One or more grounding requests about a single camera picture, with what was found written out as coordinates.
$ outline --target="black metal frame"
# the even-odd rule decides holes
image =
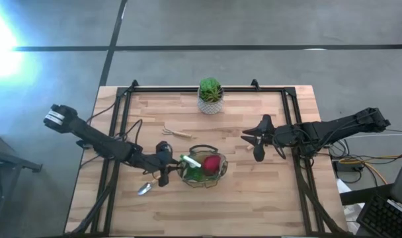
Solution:
[[[284,107],[285,119],[287,124],[292,124],[289,104],[288,104],[288,97],[291,98],[294,112],[295,112],[295,120],[296,123],[302,122],[301,120],[301,112],[298,105],[298,99],[296,95],[296,90],[294,87],[260,87],[257,80],[253,79],[251,86],[242,86],[242,87],[223,87],[226,92],[275,92],[280,93],[282,96],[282,104]],[[118,119],[118,108],[120,106],[120,102],[122,100],[122,95],[125,95],[124,101],[124,111],[122,115],[122,124],[120,125],[120,134],[125,133],[126,130],[126,123],[128,120],[129,109],[130,109],[130,101],[132,93],[154,93],[154,92],[185,92],[185,93],[196,93],[198,87],[139,87],[138,82],[134,81],[131,87],[119,87],[116,92],[116,100],[113,108],[113,115],[112,120],[110,123],[110,131],[109,136],[114,136],[114,129],[116,128],[116,121]],[[301,211],[303,214],[303,223],[305,227],[306,235],[315,235],[320,237],[328,237],[336,235],[340,237],[341,235],[346,235],[346,237],[351,237],[349,234],[341,234],[343,230],[337,227],[336,223],[330,218],[327,214],[325,209],[319,203],[317,197],[317,190],[315,187],[315,181],[313,176],[313,171],[311,169],[311,165],[309,161],[305,161],[305,170],[307,171],[307,183],[302,175],[300,160],[301,158],[298,155],[298,152],[295,149],[292,149],[292,158],[294,160],[294,170],[296,174],[296,181],[298,185],[298,192],[300,196],[300,204],[301,204]],[[110,161],[104,160],[101,176],[100,176],[100,183],[99,183],[99,190],[97,194],[97,201],[94,207],[89,212],[88,216],[84,219],[84,225],[80,225],[80,229],[78,230],[79,237],[108,237],[112,219],[112,212],[114,207],[114,196],[116,193],[116,186],[118,182],[118,174],[120,168],[120,162],[115,161],[113,172],[111,178],[106,184],[106,177],[108,172],[108,166]],[[99,231],[99,212],[102,207],[102,204],[108,197],[108,204],[106,209],[106,219],[104,221],[103,231]],[[310,202],[313,204],[314,213],[315,213],[315,220],[317,223],[317,231],[313,231],[311,226],[311,220],[309,216],[309,210],[307,206],[307,198],[309,198]],[[337,234],[326,233],[323,222],[327,224],[329,229]],[[91,230],[89,233],[85,233],[89,225],[92,224]]]
[[[41,171],[42,164],[33,163],[27,161],[26,159],[19,158],[14,155],[10,155],[8,153],[0,152],[0,162],[8,163],[11,165],[20,165],[23,168],[27,168],[32,170],[34,173],[38,173]]]

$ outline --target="concrete floor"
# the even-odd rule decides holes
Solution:
[[[1,1],[0,45],[107,46],[120,0]],[[118,45],[402,44],[402,0],[129,0]],[[0,56],[0,136],[23,171],[0,237],[62,233],[82,150],[42,123],[51,104],[93,110],[106,52],[17,52]],[[379,107],[402,130],[402,50],[116,52],[107,85],[313,85],[322,120]],[[350,139],[353,154],[402,152],[402,136]],[[393,182],[402,161],[377,167]],[[356,175],[342,174],[346,180]],[[368,172],[349,186],[373,186]]]

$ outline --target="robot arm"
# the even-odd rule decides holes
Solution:
[[[91,144],[102,157],[115,159],[126,165],[143,169],[147,173],[161,171],[159,186],[165,186],[169,179],[168,164],[177,164],[172,158],[170,146],[162,141],[156,147],[156,154],[145,155],[140,145],[109,137],[91,127],[77,116],[75,109],[64,105],[53,105],[44,119],[44,124],[61,133],[72,133],[85,143]]]
[[[296,147],[301,157],[312,157],[325,145],[358,132],[382,132],[389,125],[378,108],[367,108],[329,122],[305,122],[277,128],[272,125],[271,117],[264,115],[256,128],[243,131],[250,136],[241,137],[254,146],[256,161],[264,159],[264,145],[273,145],[284,159],[283,147]]]

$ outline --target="black keyboard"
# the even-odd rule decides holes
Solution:
[[[402,211],[380,196],[366,202],[357,222],[378,237],[402,238]]]

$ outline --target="wooden table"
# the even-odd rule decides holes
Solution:
[[[320,120],[312,86],[295,87],[303,122]],[[114,102],[116,90],[117,87],[100,88],[94,113]],[[215,187],[192,188],[171,173],[169,185],[156,186],[138,196],[138,189],[152,176],[142,175],[140,169],[120,166],[110,235],[305,234],[290,150],[285,149],[288,158],[284,160],[273,147],[266,147],[264,161],[257,163],[253,151],[247,151],[248,143],[239,137],[242,130],[257,126],[263,114],[271,115],[275,126],[286,124],[280,94],[226,93],[223,110],[215,115],[201,113],[196,102],[196,93],[132,93],[128,128],[143,119],[138,144],[143,146],[144,153],[154,153],[161,140],[173,146],[174,158],[188,154],[193,145],[213,145],[229,161],[226,175]],[[97,116],[92,126],[107,134],[111,116],[112,110]],[[122,115],[118,118],[117,132]],[[161,133],[164,126],[196,138],[165,136]],[[133,141],[134,136],[130,133],[129,140]],[[82,163],[94,155],[93,151],[86,151]],[[80,170],[66,231],[77,227],[94,204],[101,165],[100,158]],[[321,203],[346,229],[330,159],[317,156],[313,172]],[[314,224],[312,206],[309,210]]]

